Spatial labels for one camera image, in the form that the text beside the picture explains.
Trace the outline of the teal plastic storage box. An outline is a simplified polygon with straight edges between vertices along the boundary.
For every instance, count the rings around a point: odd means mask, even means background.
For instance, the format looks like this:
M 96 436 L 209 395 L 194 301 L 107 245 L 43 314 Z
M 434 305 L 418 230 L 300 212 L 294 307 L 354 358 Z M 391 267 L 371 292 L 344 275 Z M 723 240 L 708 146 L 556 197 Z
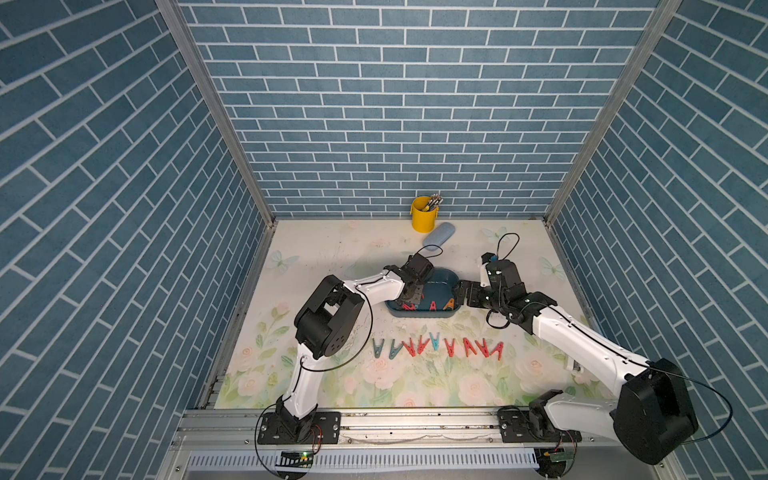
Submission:
M 459 277 L 454 271 L 447 268 L 436 268 L 434 270 L 433 276 L 424 287 L 421 301 L 435 301 L 438 311 L 406 312 L 395 301 L 387 301 L 385 305 L 389 313 L 397 318 L 449 318 L 460 308 L 453 292 L 453 288 L 458 282 Z M 443 307 L 450 299 L 454 300 L 454 309 L 452 311 L 444 311 Z

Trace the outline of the grey-teal clothespin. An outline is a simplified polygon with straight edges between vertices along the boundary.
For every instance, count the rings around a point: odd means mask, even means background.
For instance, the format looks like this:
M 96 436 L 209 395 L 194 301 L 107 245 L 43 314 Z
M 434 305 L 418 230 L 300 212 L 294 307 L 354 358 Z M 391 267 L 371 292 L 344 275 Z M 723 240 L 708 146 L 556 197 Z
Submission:
M 379 359 L 382 355 L 382 351 L 385 345 L 385 340 L 376 340 L 375 338 L 371 339 L 371 344 L 373 348 L 373 355 L 375 359 Z
M 399 354 L 399 352 L 402 350 L 402 348 L 403 348 L 403 343 L 401 341 L 396 341 L 395 339 L 392 339 L 391 340 L 391 344 L 390 344 L 388 358 L 390 360 L 394 360 L 397 357 L 397 355 Z

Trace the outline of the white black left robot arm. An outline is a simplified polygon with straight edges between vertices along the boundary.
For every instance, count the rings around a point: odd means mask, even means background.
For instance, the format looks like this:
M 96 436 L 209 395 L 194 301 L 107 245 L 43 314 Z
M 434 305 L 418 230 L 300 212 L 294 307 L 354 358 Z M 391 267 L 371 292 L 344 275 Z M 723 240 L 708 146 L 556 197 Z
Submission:
M 294 373 L 276 411 L 291 421 L 313 414 L 323 375 L 322 362 L 335 355 L 349 340 L 363 308 L 387 301 L 417 306 L 434 265 L 415 253 L 402 266 L 388 265 L 373 276 L 341 280 L 326 276 L 299 309 L 294 320 L 298 342 Z

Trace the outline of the teal clothespin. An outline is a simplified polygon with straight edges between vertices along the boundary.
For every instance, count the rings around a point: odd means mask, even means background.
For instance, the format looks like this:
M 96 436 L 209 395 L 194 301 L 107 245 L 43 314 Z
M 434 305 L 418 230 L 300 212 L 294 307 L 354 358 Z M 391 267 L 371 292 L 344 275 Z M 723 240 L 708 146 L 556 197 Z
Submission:
M 440 333 L 429 333 L 430 342 L 434 351 L 438 351 L 440 347 Z

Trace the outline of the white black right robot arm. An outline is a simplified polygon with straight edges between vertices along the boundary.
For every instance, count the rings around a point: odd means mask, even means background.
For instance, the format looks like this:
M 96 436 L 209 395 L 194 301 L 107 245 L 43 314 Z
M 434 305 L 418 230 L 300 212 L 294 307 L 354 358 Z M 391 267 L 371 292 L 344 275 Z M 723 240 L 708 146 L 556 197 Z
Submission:
M 598 400 L 547 391 L 529 404 L 534 436 L 593 433 L 653 465 L 698 430 L 685 378 L 675 364 L 635 354 L 557 310 L 554 299 L 526 289 L 513 262 L 491 253 L 482 259 L 482 281 L 462 280 L 455 286 L 458 304 L 500 314 L 507 325 L 552 344 L 612 394 Z

